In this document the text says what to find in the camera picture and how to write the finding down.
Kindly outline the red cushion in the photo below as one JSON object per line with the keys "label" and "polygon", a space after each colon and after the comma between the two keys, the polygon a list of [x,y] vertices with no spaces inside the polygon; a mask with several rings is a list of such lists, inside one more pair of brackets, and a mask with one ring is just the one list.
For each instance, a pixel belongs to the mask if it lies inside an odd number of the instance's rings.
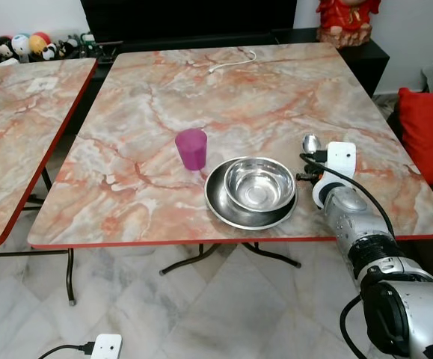
{"label": "red cushion", "polygon": [[433,93],[398,92],[403,146],[425,181],[433,185]]}

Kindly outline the white paper label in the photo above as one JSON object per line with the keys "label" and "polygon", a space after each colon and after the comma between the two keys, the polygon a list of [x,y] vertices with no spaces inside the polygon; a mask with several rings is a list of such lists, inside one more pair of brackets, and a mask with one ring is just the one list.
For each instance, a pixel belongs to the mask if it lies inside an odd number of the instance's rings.
{"label": "white paper label", "polygon": [[25,89],[27,93],[39,93],[42,91],[51,91],[55,89],[59,83],[58,76],[41,76],[41,78],[34,79],[31,84]]}

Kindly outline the stainless steel bowl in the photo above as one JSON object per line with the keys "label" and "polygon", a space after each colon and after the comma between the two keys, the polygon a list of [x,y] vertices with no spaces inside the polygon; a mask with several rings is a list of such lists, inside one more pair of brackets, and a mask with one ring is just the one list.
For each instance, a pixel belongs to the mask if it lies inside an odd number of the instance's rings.
{"label": "stainless steel bowl", "polygon": [[240,157],[227,162],[227,195],[247,211],[271,212],[297,197],[295,175],[284,164],[266,157]]}

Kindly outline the dark plush toy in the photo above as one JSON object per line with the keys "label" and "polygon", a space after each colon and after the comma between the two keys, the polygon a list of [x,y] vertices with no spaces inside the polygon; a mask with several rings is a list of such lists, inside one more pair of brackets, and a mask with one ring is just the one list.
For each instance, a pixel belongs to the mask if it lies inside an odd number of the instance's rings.
{"label": "dark plush toy", "polygon": [[68,37],[66,40],[60,40],[58,42],[58,57],[62,61],[79,58],[81,45],[78,37]]}

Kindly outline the orange and red plush toy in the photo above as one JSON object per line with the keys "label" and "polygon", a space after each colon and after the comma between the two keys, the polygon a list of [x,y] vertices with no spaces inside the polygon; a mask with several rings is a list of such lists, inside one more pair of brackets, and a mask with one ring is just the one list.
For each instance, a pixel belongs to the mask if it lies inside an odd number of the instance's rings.
{"label": "orange and red plush toy", "polygon": [[34,33],[29,37],[28,42],[31,54],[34,55],[34,57],[42,58],[46,46],[51,44],[51,39],[49,39],[48,34],[38,31],[38,33]]}

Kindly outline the green and white plush toy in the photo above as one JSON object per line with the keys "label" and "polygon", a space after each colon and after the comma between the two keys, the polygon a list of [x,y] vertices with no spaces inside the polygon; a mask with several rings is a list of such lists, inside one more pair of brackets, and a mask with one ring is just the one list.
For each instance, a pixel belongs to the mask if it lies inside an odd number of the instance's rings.
{"label": "green and white plush toy", "polygon": [[100,45],[90,33],[80,34],[80,55],[86,58],[99,58],[101,54]]}

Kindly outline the red figurine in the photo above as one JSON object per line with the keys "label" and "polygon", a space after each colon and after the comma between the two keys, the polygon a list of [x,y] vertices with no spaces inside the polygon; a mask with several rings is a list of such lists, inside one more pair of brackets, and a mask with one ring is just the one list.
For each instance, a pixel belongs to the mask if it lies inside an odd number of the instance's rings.
{"label": "red figurine", "polygon": [[321,0],[316,7],[316,12],[321,14],[316,39],[337,49],[369,42],[370,14],[378,14],[380,4],[381,0]]}

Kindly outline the purple plastic cup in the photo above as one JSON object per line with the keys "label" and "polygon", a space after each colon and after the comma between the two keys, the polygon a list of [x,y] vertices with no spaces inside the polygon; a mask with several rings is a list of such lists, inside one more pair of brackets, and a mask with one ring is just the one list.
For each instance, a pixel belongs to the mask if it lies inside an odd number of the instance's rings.
{"label": "purple plastic cup", "polygon": [[175,144],[186,170],[201,171],[206,167],[207,136],[202,129],[179,131]]}

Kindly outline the black television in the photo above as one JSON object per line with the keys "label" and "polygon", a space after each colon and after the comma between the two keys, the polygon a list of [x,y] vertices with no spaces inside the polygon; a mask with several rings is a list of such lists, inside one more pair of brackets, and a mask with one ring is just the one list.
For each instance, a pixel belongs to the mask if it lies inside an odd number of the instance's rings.
{"label": "black television", "polygon": [[82,0],[100,42],[267,33],[290,28],[298,0]]}

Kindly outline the white and blue plush toy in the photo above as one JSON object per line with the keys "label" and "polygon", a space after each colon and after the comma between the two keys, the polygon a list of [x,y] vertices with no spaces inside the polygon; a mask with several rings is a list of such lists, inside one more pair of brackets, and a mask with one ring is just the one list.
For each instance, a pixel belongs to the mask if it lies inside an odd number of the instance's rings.
{"label": "white and blue plush toy", "polygon": [[15,34],[11,39],[12,48],[14,48],[14,54],[21,63],[29,62],[29,54],[31,54],[31,48],[29,48],[29,37],[27,34]]}

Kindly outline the black and white plush toy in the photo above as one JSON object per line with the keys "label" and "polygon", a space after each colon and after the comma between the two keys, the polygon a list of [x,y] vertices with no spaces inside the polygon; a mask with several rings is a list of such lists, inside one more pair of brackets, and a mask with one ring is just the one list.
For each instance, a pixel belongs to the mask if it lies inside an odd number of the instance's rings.
{"label": "black and white plush toy", "polygon": [[12,38],[2,35],[0,37],[0,63],[14,58],[16,58],[16,55],[12,45]]}

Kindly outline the stainless steel spoon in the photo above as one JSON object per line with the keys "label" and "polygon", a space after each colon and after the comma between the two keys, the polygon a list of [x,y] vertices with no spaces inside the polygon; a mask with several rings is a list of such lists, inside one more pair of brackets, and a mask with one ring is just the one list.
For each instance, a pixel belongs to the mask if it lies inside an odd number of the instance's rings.
{"label": "stainless steel spoon", "polygon": [[313,133],[305,134],[302,140],[302,153],[313,157],[320,150],[322,150],[322,144],[319,138]]}

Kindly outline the small marble top folding table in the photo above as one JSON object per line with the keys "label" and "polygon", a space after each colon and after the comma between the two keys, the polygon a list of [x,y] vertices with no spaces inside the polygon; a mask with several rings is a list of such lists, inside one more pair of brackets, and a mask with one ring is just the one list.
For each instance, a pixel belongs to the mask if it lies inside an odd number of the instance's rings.
{"label": "small marble top folding table", "polygon": [[[96,69],[96,59],[61,59],[0,66],[0,245],[24,211],[39,211],[32,197],[39,178],[52,181],[46,161],[66,129],[70,114]],[[27,93],[41,76],[58,76],[51,91]],[[58,254],[56,250],[0,252],[0,257]]]}

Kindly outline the round stainless steel plate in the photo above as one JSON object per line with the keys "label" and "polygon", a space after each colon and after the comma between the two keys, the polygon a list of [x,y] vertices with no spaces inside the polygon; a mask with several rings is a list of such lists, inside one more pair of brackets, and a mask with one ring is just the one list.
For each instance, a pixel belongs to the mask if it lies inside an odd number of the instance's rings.
{"label": "round stainless steel plate", "polygon": [[226,224],[243,230],[264,230],[273,228],[279,223],[289,218],[292,209],[298,202],[297,197],[289,204],[277,211],[271,212],[252,212],[247,211],[232,202],[226,192],[224,184],[224,175],[229,160],[217,165],[205,182],[205,201],[210,212]]}

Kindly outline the large marble top folding table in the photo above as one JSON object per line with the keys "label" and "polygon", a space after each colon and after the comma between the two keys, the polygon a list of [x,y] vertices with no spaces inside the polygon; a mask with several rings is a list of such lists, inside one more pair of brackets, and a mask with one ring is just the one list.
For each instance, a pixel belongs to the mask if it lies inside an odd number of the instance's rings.
{"label": "large marble top folding table", "polygon": [[[206,167],[183,167],[182,130],[207,136]],[[207,208],[213,168],[240,156],[303,170],[313,133],[357,147],[355,179],[401,240],[433,239],[433,191],[340,53],[326,43],[118,55],[28,234],[39,249],[332,242],[301,182],[290,218],[240,230]]]}

